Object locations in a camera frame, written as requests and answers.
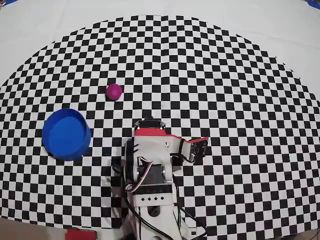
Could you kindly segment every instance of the pink ball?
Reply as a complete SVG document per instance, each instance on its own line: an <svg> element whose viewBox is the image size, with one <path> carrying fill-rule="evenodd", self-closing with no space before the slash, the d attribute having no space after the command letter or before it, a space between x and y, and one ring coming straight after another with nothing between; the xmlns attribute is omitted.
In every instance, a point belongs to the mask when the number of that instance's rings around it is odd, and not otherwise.
<svg viewBox="0 0 320 240"><path fill-rule="evenodd" d="M105 94L109 99L117 101L122 94L122 88L118 84L112 83L106 88Z"/></svg>

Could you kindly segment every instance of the blue bowl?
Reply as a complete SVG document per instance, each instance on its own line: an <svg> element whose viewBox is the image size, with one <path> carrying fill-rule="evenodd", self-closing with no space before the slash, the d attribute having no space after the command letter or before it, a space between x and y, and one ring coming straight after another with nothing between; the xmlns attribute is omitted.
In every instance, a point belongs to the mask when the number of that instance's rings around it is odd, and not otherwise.
<svg viewBox="0 0 320 240"><path fill-rule="evenodd" d="M87 151L90 140L86 120L74 109L55 111L44 123L42 142L57 159L72 161L81 157Z"/></svg>

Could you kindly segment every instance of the white background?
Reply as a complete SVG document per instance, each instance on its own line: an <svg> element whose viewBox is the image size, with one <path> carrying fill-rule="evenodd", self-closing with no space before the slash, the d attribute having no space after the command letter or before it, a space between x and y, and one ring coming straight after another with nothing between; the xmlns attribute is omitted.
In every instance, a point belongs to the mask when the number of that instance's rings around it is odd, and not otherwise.
<svg viewBox="0 0 320 240"><path fill-rule="evenodd" d="M146 14L195 17L245 37L285 63L320 99L320 10L302 0L19 0L0 10L0 85L70 32Z"/></svg>

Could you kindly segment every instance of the black and white checkered pattern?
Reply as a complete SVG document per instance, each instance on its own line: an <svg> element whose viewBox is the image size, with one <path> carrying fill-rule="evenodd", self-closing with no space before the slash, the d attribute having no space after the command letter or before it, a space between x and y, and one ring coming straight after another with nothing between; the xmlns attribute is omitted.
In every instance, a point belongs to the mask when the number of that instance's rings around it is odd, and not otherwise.
<svg viewBox="0 0 320 240"><path fill-rule="evenodd" d="M111 83L123 87L119 101L105 99ZM210 137L203 162L177 177L179 200L206 223L208 239L318 226L320 103L259 46L196 18L133 16L72 32L12 74L0 106L3 218L118 228L128 210L111 164L133 124L152 115L168 133ZM45 119L61 108L91 128L89 150L73 162L42 146Z"/></svg>

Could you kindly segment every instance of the cable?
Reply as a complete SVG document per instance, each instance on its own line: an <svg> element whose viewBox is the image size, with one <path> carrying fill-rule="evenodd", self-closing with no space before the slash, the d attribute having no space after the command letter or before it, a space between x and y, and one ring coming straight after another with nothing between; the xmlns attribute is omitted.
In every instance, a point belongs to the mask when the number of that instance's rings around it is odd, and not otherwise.
<svg viewBox="0 0 320 240"><path fill-rule="evenodd" d="M176 206L177 206L177 209L178 209L178 217L177 217L177 224L178 224L178 228L179 228L179 231L180 231L180 227L181 227L181 211L179 209L179 201L178 201L178 198L179 198L179 187L177 186L176 182L175 182L175 175L172 174L172 179L173 179L173 183L175 185L175 189L176 189Z"/></svg>
<svg viewBox="0 0 320 240"><path fill-rule="evenodd" d="M320 232L320 230L318 230L318 232L317 232L313 237L311 237L309 240L312 240L312 239L314 239L315 237L316 237L316 239L318 240L318 234L319 234L319 232Z"/></svg>
<svg viewBox="0 0 320 240"><path fill-rule="evenodd" d="M155 226L151 225L150 223L148 223L146 220L144 220L135 210L135 208L130 204L129 200L128 200L128 195L126 191L123 191L124 193L124 202L127 205L127 207L129 208L129 210L133 213L133 215L139 219L141 222L144 223L144 225L146 225L148 228L150 228L151 230L155 231L156 233L164 236L165 238L169 239L169 240L174 240L171 236L169 236L168 234L166 234L165 232L159 230L158 228L156 228Z"/></svg>
<svg viewBox="0 0 320 240"><path fill-rule="evenodd" d="M133 185L132 185L131 183L128 184L128 185L126 185L126 186L124 187L124 190L125 190L126 192L133 193L133 192L135 192L135 191L140 187L140 185L142 184L142 182L145 180L145 178L146 178L146 176L147 176L147 174L148 174L148 172L149 172L152 164L154 163L153 161L148 161L148 160L146 160L146 159L145 159L144 157L142 157L142 156L140 157L140 159L141 159L143 162L148 163L148 166L147 166L146 170L144 171L142 177L140 178L139 182L135 185L135 187L133 187Z"/></svg>
<svg viewBox="0 0 320 240"><path fill-rule="evenodd" d="M175 175L172 175L172 179L173 179L173 183L175 185L175 189L176 189L176 206L178 207L178 218L180 219L180 223L178 223L179 226L179 230L180 230L180 224L181 224L181 218L179 217L181 215L180 211L184 212L186 215L188 215L192 220L194 220L196 223L198 223L198 225L200 225L200 227L202 227L204 229L204 233L200 234L199 236L196 236L194 238L192 238L191 240L197 240L199 238L204 237L205 235L207 235L207 227L204 226L200 221L198 221L194 216L192 216L190 213L188 213L185 209L183 209L178 202L178 198L179 198L179 187L176 183L176 178Z"/></svg>
<svg viewBox="0 0 320 240"><path fill-rule="evenodd" d="M200 225L200 227L202 227L204 229L204 233L200 234L199 236L196 236L194 238L192 238L191 240L197 240L199 238L204 237L205 235L207 235L207 228L200 222L198 221L194 216L192 216L190 213L188 213L185 209L183 209L181 206L178 206L178 208L184 212L186 215L188 215L188 217L190 217L191 219L193 219L196 223L198 223L198 225Z"/></svg>

